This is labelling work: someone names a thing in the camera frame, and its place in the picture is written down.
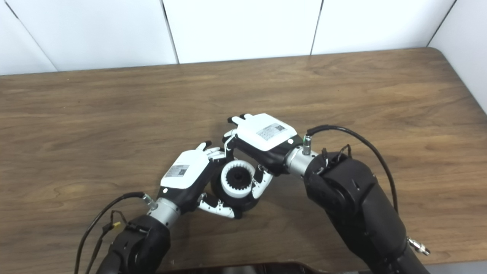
black cable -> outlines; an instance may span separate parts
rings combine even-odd
[[[372,143],[370,143],[366,138],[362,137],[360,134],[358,134],[358,133],[356,133],[356,132],[354,132],[348,128],[344,128],[344,127],[340,127],[340,126],[334,126],[334,125],[317,126],[317,127],[312,128],[312,129],[308,129],[307,135],[313,136],[315,133],[325,131],[325,130],[338,130],[338,131],[342,131],[342,132],[345,132],[347,134],[350,134],[353,137],[360,140],[363,144],[365,144],[366,146],[368,146],[372,150],[372,152],[375,154],[375,156],[379,160],[380,164],[382,165],[382,168],[384,168],[384,171],[386,172],[386,175],[387,175],[387,179],[389,179],[389,184],[391,185],[391,192],[393,195],[394,209],[399,214],[399,206],[397,204],[397,191],[395,188],[393,175],[391,174],[391,171],[389,170],[389,167],[387,166],[387,163],[384,160],[384,158],[382,157],[382,155],[380,154],[379,150],[377,150],[377,148],[375,148],[374,145],[372,145]]]
[[[103,214],[105,214],[108,209],[110,209],[114,204],[120,202],[121,200],[125,200],[127,198],[132,198],[132,197],[137,197],[137,198],[142,198],[145,194],[143,192],[130,192],[130,193],[125,193],[122,196],[118,197],[117,199],[113,200],[111,203],[109,203],[98,215],[93,219],[91,224],[88,226],[88,228],[85,231],[85,234],[83,237],[81,237],[81,241],[79,242],[78,246],[78,251],[76,253],[76,262],[75,262],[75,272],[74,274],[78,274],[79,271],[79,262],[81,260],[81,252],[83,251],[83,245],[85,244],[86,238],[88,237],[88,234],[90,234],[91,230],[93,227],[96,225],[96,223],[101,219]]]
[[[91,270],[91,267],[93,266],[94,260],[98,256],[98,251],[100,251],[101,244],[103,243],[103,237],[110,230],[112,230],[112,227],[110,229],[107,229],[107,230],[104,229],[103,232],[101,233],[100,237],[98,238],[98,241],[96,242],[96,245],[95,245],[95,247],[93,249],[92,258],[90,259],[90,263],[88,264],[88,267],[86,268],[85,274],[89,274],[90,273],[90,270]]]

metal fitting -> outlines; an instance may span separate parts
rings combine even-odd
[[[423,253],[424,255],[428,256],[431,254],[430,250],[426,248],[426,246],[418,241],[415,241],[408,237],[408,243],[414,250],[418,253]]]
[[[311,136],[305,135],[303,139],[303,155],[311,154]]]
[[[149,206],[150,210],[156,210],[157,209],[157,203],[147,194],[145,194],[142,199],[144,202]]]

wood grain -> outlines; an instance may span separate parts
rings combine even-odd
[[[155,195],[182,151],[220,144],[228,116],[262,112],[299,133],[338,124],[374,143],[409,235],[432,250],[424,263],[487,259],[487,117],[441,53],[423,48],[0,77],[1,272],[71,273],[81,235],[109,201]],[[387,192],[358,141],[326,133],[314,148],[346,143]],[[196,211],[171,238],[162,271],[291,260],[364,268],[290,176],[274,179],[242,220]]]

label sticker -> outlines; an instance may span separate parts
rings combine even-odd
[[[264,140],[269,141],[272,137],[278,135],[279,133],[286,131],[287,129],[278,123],[273,123],[270,126],[266,126],[257,132],[257,135],[262,137]]]
[[[173,165],[171,168],[168,170],[166,175],[164,177],[169,178],[169,177],[183,177],[184,174],[186,173],[186,170],[189,168],[189,165]]]

white wall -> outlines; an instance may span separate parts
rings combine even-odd
[[[458,0],[430,43],[487,113],[487,1]]]
[[[174,64],[159,0],[7,0],[61,71]]]
[[[164,0],[181,63],[309,55],[321,0]]]
[[[56,71],[7,5],[0,1],[0,75]]]
[[[324,0],[313,54],[426,47],[454,0]]]
[[[6,1],[56,69],[79,70],[426,46],[454,0]]]

